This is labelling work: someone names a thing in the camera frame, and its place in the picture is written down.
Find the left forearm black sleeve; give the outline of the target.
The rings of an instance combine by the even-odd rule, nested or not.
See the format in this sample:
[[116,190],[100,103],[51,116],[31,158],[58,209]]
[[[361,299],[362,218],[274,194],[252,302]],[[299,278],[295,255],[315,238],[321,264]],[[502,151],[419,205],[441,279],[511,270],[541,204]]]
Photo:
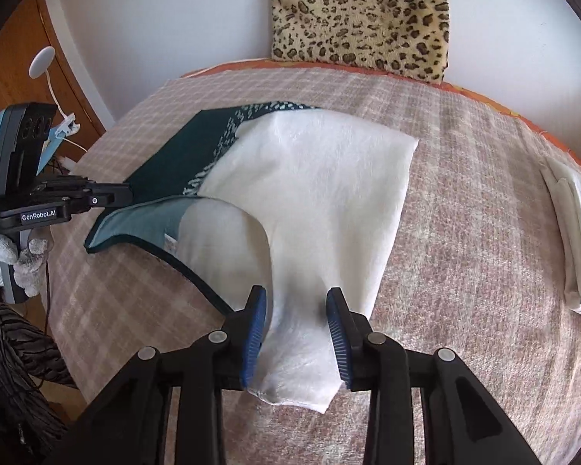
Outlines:
[[41,464],[67,433],[36,380],[75,388],[55,341],[4,303],[0,289],[0,444]]

